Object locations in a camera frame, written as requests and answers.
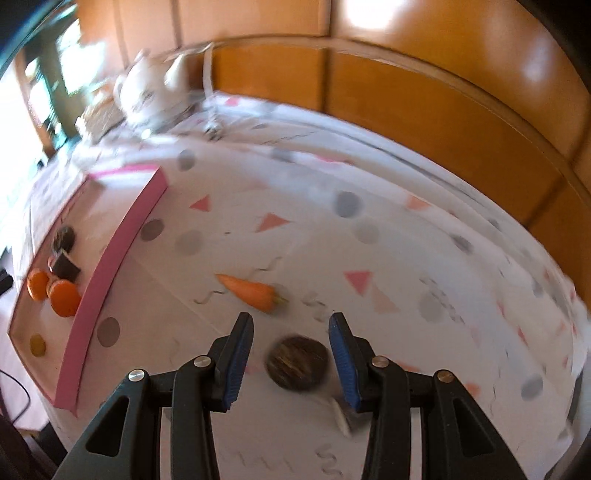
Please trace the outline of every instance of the squiggly line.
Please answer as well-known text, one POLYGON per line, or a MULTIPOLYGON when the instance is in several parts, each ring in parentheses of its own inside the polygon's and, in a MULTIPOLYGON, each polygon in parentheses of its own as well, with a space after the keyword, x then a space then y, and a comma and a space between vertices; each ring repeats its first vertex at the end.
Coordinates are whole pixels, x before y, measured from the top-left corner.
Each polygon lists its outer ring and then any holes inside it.
MULTIPOLYGON (((255 268, 253 271, 251 271, 250 275, 248 275, 246 277, 246 279, 247 280, 251 280, 252 277, 254 277, 258 272, 270 272, 270 271, 274 270, 275 269, 275 264, 279 260, 283 260, 283 257, 275 257, 273 260, 271 260, 269 262, 269 264, 267 265, 266 268, 255 268)), ((207 295, 205 295, 205 298, 203 300, 199 301, 199 300, 193 299, 193 301, 197 305, 205 305, 215 294, 217 294, 217 295, 225 295, 226 293, 228 293, 228 289, 227 288, 224 288, 223 290, 212 290, 207 295)))
POLYGON ((461 315, 457 314, 456 309, 453 307, 453 305, 447 298, 447 295, 442 289, 439 288, 435 280, 433 280, 432 278, 421 278, 420 280, 422 283, 424 283, 427 287, 430 288, 431 293, 433 293, 433 296, 441 304, 441 306, 447 312, 447 314, 450 316, 453 322, 462 323, 464 325, 466 324, 461 315))
POLYGON ((324 473, 325 475, 338 476, 340 478, 343 478, 343 472, 341 472, 338 468, 335 468, 337 464, 337 459, 334 453, 329 452, 331 448, 332 445, 330 443, 326 443, 325 445, 318 447, 314 451, 314 453, 318 458, 328 460, 327 462, 322 464, 322 473, 324 473))
POLYGON ((496 400, 496 383, 501 379, 501 367, 499 366, 499 376, 497 377, 497 379, 495 380, 495 382, 492 384, 492 400, 491 400, 491 404, 489 405, 489 409, 491 411, 491 418, 494 417, 494 414, 492 412, 492 405, 496 400))
POLYGON ((238 457, 240 459, 240 463, 242 464, 242 466, 246 467, 246 468, 253 468, 255 466, 257 466, 258 464, 263 465, 267 470, 269 470, 270 472, 275 472, 276 470, 279 470, 279 468, 281 468, 281 465, 285 465, 291 473, 294 473, 294 469, 291 466, 291 464, 285 459, 283 458, 281 460, 281 462, 275 466, 272 466, 269 464, 269 462, 267 462, 267 460, 265 460, 264 457, 262 456, 258 456, 255 459, 252 460, 252 462, 246 462, 246 459, 244 458, 244 455, 242 454, 242 452, 233 452, 230 453, 231 457, 238 457))
POLYGON ((282 141, 289 141, 289 140, 295 140, 296 138, 309 137, 313 133, 314 132, 310 132, 309 134, 290 135, 289 137, 281 137, 281 138, 277 138, 275 140, 267 140, 266 142, 263 142, 262 145, 276 145, 282 141))
POLYGON ((316 298, 317 293, 315 291, 311 291, 306 295, 301 302, 306 305, 307 307, 312 307, 315 309, 314 315, 312 318, 320 323, 325 323, 328 321, 329 317, 327 316, 327 307, 326 303, 318 300, 316 298))

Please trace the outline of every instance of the white teapot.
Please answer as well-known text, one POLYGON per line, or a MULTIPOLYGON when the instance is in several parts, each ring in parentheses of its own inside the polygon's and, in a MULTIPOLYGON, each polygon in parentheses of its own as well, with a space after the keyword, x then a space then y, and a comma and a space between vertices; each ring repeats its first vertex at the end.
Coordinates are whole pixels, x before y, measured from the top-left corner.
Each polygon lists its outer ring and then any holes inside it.
POLYGON ((170 122, 190 106, 185 55, 167 68, 141 50, 129 72, 117 78, 113 97, 134 128, 157 129, 170 122))

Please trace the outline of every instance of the wooden panel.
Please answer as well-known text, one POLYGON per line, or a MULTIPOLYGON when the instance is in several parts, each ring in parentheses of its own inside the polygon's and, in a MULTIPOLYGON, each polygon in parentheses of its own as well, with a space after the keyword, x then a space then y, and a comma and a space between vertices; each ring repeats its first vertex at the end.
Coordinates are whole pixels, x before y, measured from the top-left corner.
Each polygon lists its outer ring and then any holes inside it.
POLYGON ((115 0, 121 9, 123 38, 133 60, 142 48, 152 55, 176 48, 170 0, 115 0))
POLYGON ((322 105, 324 50, 258 44, 216 49, 217 90, 290 103, 311 110, 322 105))
POLYGON ((189 86, 195 90, 203 90, 203 58, 203 53, 187 55, 189 86))
POLYGON ((575 172, 591 192, 591 129, 587 132, 583 148, 577 159, 575 172))
POLYGON ((329 0, 178 0, 183 44, 245 35, 323 35, 329 0))
POLYGON ((438 80, 335 54, 327 113, 415 150, 524 221, 558 172, 516 130, 438 80))
POLYGON ((77 4, 82 43, 102 44, 105 47, 105 58, 97 78, 119 73, 127 59, 121 56, 119 49, 113 0, 78 0, 77 4))
POLYGON ((336 34, 393 48, 496 96, 564 155, 589 94, 550 33, 517 0, 336 0, 336 34))
POLYGON ((566 183, 530 228, 591 306, 591 212, 566 183))

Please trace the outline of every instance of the carrot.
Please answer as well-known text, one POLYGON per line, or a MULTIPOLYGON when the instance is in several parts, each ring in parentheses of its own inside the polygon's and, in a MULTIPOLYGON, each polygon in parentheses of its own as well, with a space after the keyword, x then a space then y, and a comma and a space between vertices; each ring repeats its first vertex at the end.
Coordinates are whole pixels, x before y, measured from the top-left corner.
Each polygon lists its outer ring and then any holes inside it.
POLYGON ((274 287, 264 283, 251 282, 241 278, 216 273, 219 282, 247 305, 265 313, 271 313, 286 299, 277 294, 274 287))

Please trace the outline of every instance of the tray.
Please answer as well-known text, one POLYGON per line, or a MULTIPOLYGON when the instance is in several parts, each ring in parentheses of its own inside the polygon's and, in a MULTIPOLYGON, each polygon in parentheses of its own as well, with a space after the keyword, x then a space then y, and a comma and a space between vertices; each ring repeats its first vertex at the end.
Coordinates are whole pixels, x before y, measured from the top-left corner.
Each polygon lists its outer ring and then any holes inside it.
POLYGON ((23 366, 48 401, 75 412, 90 338, 102 304, 129 247, 168 183, 156 165, 134 165, 87 175, 52 224, 27 271, 47 270, 51 242, 66 223, 76 242, 70 256, 82 269, 76 280, 82 300, 75 317, 62 318, 49 300, 36 302, 25 285, 8 335, 23 366), (44 356, 30 351, 31 335, 45 340, 44 356))

